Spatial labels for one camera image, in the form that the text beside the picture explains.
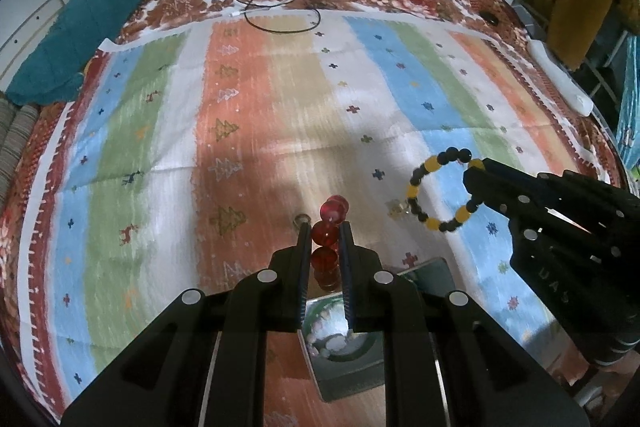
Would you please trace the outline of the silver metal tin box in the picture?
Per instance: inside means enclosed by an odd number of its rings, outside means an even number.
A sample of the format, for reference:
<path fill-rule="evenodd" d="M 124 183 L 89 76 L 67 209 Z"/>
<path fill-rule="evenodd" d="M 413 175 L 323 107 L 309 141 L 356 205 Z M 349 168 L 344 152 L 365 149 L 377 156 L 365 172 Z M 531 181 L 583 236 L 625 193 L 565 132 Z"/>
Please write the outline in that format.
<path fill-rule="evenodd" d="M 311 300 L 299 332 L 323 401 L 385 385 L 394 400 L 439 388 L 427 303 L 454 290 L 447 262 L 399 274 L 378 260 L 344 259 L 343 291 Z"/>

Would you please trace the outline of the brown striped pillow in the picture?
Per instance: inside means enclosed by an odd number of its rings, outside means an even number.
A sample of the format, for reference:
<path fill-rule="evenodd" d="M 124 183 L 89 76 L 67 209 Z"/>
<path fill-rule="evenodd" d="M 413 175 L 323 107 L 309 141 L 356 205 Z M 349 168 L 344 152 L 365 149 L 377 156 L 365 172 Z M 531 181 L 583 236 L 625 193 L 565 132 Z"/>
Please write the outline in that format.
<path fill-rule="evenodd" d="M 6 198 L 24 148 L 32 135 L 39 116 L 39 107 L 27 104 L 16 106 L 1 93 L 1 208 Z"/>

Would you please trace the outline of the white long object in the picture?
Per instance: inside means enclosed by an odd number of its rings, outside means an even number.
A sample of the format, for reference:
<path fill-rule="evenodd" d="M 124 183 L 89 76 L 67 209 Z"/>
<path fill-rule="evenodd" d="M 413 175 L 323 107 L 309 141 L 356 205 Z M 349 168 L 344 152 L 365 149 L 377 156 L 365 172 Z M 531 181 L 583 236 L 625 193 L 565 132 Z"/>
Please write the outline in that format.
<path fill-rule="evenodd" d="M 528 40 L 527 49 L 535 62 L 549 77 L 553 86 L 559 91 L 571 109 L 582 117 L 588 117 L 593 111 L 593 101 L 589 95 L 552 60 L 546 45 L 540 40 Z"/>

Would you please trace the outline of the blue patterned hanging cloth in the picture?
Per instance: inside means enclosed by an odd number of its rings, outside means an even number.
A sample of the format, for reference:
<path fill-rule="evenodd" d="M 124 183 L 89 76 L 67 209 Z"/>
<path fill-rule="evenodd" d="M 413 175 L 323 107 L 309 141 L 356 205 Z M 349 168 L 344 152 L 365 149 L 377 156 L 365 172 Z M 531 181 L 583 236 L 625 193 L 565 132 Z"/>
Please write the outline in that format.
<path fill-rule="evenodd" d="M 628 170 L 639 167 L 639 37 L 627 39 L 624 85 L 616 129 L 620 159 Z"/>

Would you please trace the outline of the white headboard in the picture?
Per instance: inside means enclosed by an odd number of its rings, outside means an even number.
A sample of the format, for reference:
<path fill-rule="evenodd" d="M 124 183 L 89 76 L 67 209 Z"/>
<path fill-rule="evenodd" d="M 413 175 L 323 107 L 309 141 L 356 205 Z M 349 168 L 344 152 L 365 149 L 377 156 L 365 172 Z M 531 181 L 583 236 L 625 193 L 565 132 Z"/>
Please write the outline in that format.
<path fill-rule="evenodd" d="M 47 0 L 18 26 L 0 49 L 1 90 L 6 91 L 14 75 L 29 54 L 35 51 L 40 41 L 47 35 L 62 9 L 64 0 Z"/>

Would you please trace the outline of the striped colourful mat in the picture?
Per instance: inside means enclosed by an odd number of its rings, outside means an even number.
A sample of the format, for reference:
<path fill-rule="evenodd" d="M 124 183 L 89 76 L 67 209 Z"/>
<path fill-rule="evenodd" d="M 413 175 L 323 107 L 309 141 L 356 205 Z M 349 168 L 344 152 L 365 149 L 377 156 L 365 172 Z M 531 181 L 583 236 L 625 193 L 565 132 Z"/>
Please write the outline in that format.
<path fill-rule="evenodd" d="M 506 219 L 454 234 L 408 213 L 413 169 L 449 147 L 528 173 L 617 182 L 598 127 L 527 50 L 398 15 L 279 13 L 104 42 L 42 118 L 16 260 L 26 384 L 54 417 L 181 291 L 228 291 L 338 195 L 384 267 L 434 257 L 543 366 L 568 345 L 510 268 Z"/>

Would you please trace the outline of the teal blanket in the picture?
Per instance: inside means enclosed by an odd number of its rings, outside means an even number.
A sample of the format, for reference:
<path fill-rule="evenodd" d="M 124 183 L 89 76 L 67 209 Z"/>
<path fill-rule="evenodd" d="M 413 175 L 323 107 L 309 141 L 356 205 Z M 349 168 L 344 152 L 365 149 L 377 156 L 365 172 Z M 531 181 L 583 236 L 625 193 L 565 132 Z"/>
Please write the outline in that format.
<path fill-rule="evenodd" d="M 115 40 L 141 0 L 68 0 L 38 46 L 17 69 L 6 97 L 13 104 L 76 100 L 84 70 L 106 39 Z"/>

